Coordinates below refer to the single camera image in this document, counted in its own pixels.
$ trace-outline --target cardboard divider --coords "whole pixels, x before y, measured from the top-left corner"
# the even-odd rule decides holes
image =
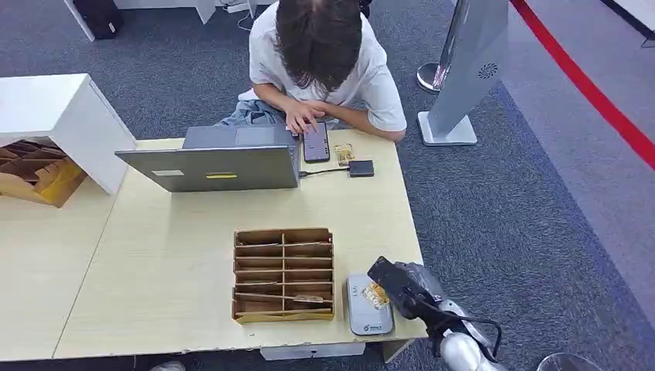
[[[332,319],[333,259],[332,235],[325,228],[236,232],[232,318]]]
[[[0,148],[0,195],[62,207],[86,177],[51,141],[21,140]]]

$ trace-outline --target black adapter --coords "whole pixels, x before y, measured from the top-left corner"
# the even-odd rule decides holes
[[[375,172],[373,171],[373,161],[350,161],[348,163],[351,178],[360,178],[364,176],[373,176]]]

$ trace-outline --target laptop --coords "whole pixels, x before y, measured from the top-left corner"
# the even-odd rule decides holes
[[[298,187],[298,143],[284,127],[193,127],[181,149],[116,151],[169,192]]]

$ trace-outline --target red stripe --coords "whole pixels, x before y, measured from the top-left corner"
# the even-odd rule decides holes
[[[559,68],[578,87],[589,103],[619,132],[619,135],[628,142],[628,145],[655,170],[655,145],[648,137],[633,124],[623,112],[612,103],[609,98],[582,72],[582,69],[575,64],[570,56],[564,51],[555,37],[546,29],[543,23],[537,18],[535,12],[530,9],[525,0],[511,0],[512,4],[523,17],[525,23],[530,27],[537,39],[553,57]]]

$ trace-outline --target phone screen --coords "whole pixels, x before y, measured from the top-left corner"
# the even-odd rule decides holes
[[[303,134],[305,162],[322,162],[330,160],[330,145],[328,144],[328,128],[324,122],[319,122],[317,131],[310,128]]]

